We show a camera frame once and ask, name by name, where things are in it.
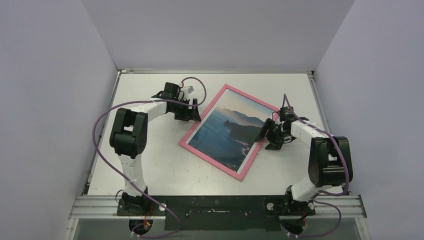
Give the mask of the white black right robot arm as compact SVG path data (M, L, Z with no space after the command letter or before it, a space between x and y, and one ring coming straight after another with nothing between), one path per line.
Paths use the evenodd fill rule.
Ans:
M281 200L275 200L272 210L281 216L314 214L313 199L326 194L332 187L348 184L353 178L349 141L332 136L315 127L305 117L292 114L278 121L268 118L255 142L268 140L266 150L280 150L285 140L300 140L309 149L307 176L290 185Z

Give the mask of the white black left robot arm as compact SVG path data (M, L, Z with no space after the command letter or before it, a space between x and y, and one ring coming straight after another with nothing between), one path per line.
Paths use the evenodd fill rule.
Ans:
M139 106L117 109L109 144L122 166L124 190L121 205L124 210L139 216L151 210L152 201L147 197L148 187L142 169L142 153L147 146L148 124L167 113L173 113L175 120L200 122L198 100L189 98L193 91L191 85L167 82L162 91Z

